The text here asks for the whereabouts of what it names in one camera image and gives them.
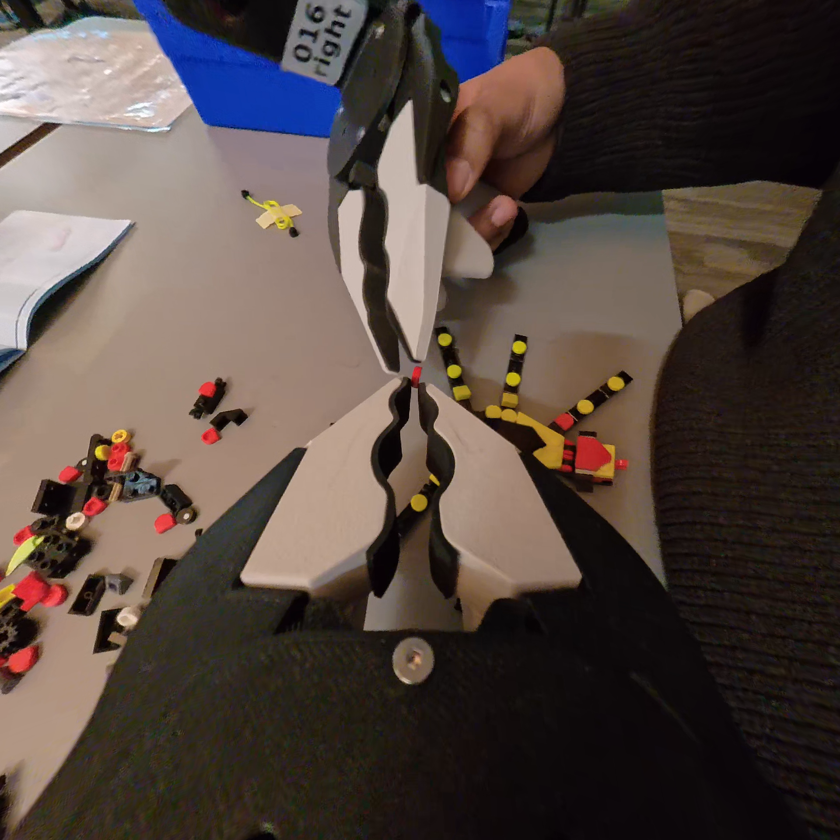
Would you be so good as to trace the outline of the pile of loose lego pieces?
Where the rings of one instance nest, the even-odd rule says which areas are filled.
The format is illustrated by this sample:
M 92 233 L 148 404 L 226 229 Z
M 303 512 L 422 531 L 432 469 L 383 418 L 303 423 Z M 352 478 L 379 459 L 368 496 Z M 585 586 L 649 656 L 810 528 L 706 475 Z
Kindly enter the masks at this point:
M 157 499 L 164 512 L 154 529 L 164 533 L 188 525 L 197 509 L 178 485 L 138 466 L 132 435 L 118 429 L 110 437 L 91 436 L 87 453 L 43 479 L 32 507 L 36 519 L 14 535 L 15 552 L 2 570 L 2 695 L 11 693 L 40 657 L 37 609 L 62 606 L 70 596 L 63 580 L 93 547 L 87 535 L 91 520 L 117 502 Z

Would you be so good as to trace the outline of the lego instruction booklet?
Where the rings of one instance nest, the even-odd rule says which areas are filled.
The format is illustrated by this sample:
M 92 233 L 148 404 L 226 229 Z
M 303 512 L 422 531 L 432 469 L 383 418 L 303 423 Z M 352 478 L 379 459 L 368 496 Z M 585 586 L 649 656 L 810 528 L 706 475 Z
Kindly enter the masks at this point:
M 36 311 L 97 266 L 130 231 L 128 219 L 17 210 L 1 223 L 1 371 L 28 349 Z

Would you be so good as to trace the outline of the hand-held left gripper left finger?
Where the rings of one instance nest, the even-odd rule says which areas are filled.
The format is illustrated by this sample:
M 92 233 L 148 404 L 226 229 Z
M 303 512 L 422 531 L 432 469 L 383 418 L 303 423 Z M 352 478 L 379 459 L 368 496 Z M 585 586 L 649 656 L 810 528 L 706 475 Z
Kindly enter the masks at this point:
M 396 377 L 301 451 L 243 570 L 265 597 L 305 595 L 363 627 L 369 597 L 392 583 L 399 557 L 391 475 L 403 459 L 413 394 Z

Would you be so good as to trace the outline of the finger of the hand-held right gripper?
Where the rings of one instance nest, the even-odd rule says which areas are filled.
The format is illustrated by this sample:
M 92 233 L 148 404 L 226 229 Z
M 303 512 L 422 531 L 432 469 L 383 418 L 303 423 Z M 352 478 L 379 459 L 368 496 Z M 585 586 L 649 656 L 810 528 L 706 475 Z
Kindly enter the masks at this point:
M 360 253 L 360 226 L 364 213 L 364 192 L 351 190 L 339 205 L 338 241 L 340 274 L 346 286 L 356 311 L 360 316 L 364 330 L 373 347 L 374 355 L 386 372 L 399 372 L 399 363 L 389 366 L 385 361 L 369 323 L 369 313 L 364 303 L 363 284 L 365 267 Z
M 406 353 L 422 362 L 437 312 L 450 203 L 445 194 L 419 181 L 415 122 L 413 102 L 408 101 L 395 116 L 376 174 L 386 206 L 386 299 Z

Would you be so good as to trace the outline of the black yellow lego spider model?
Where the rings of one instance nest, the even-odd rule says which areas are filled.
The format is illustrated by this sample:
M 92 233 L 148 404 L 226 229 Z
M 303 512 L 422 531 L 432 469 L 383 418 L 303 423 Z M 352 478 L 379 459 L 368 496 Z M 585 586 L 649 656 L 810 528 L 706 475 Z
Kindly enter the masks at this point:
M 513 336 L 500 400 L 481 410 L 472 406 L 453 332 L 444 324 L 435 327 L 434 342 L 455 402 L 519 452 L 533 455 L 544 467 L 570 480 L 579 492 L 611 487 L 616 473 L 627 469 L 627 461 L 616 456 L 615 446 L 601 441 L 596 432 L 581 430 L 575 438 L 570 438 L 569 432 L 632 384 L 629 373 L 618 371 L 550 423 L 541 423 L 520 408 L 522 372 L 530 344 L 526 335 Z

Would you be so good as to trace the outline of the blue plastic bin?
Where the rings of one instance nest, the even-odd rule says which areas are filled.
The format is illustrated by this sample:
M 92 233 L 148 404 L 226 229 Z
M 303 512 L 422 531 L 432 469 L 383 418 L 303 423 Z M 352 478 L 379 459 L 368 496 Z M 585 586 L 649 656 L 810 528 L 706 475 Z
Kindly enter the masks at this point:
M 340 90 L 284 72 L 272 61 L 197 33 L 158 1 L 135 7 L 157 38 L 202 120 L 214 127 L 329 136 Z M 460 82 L 501 63 L 510 1 L 422 1 Z

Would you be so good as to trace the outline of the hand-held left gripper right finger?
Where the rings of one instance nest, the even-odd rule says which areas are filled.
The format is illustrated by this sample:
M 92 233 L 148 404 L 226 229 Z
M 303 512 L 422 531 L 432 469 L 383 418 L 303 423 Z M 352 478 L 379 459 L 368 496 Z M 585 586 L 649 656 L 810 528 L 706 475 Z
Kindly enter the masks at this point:
M 581 571 L 516 448 L 436 386 L 421 384 L 417 398 L 439 482 L 430 569 L 459 601 L 464 629 L 495 601 L 577 589 Z

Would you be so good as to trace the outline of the clear plastic bag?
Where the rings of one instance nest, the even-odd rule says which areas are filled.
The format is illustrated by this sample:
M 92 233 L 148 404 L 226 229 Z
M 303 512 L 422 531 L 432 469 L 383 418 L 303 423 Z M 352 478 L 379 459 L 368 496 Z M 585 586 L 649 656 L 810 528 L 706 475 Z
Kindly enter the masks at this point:
M 4 117 L 164 132 L 192 104 L 141 20 L 87 17 L 1 50 Z

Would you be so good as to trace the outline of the person's right hand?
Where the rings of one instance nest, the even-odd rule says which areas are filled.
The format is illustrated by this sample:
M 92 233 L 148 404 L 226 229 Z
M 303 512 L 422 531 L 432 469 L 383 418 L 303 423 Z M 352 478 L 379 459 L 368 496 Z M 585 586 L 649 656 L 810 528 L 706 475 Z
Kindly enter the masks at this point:
M 448 195 L 459 203 L 480 181 L 497 191 L 469 220 L 492 249 L 509 236 L 518 200 L 546 171 L 564 97 L 563 65 L 545 46 L 507 59 L 458 92 L 448 130 Z

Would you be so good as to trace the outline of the black red lego clip assembly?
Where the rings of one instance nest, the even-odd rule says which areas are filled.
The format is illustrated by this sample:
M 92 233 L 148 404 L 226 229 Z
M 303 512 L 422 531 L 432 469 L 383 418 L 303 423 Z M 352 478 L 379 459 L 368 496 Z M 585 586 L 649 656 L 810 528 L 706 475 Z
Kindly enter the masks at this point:
M 195 419 L 202 419 L 205 415 L 214 415 L 218 405 L 224 399 L 226 390 L 227 383 L 221 377 L 203 383 L 198 389 L 198 397 L 190 409 L 189 415 Z

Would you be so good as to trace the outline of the person's right forearm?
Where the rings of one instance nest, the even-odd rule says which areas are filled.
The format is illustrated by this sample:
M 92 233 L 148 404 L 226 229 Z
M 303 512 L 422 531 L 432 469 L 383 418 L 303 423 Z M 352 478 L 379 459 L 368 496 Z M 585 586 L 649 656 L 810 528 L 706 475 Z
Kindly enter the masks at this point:
M 777 182 L 838 167 L 838 1 L 627 2 L 540 46 L 566 86 L 531 203 Z

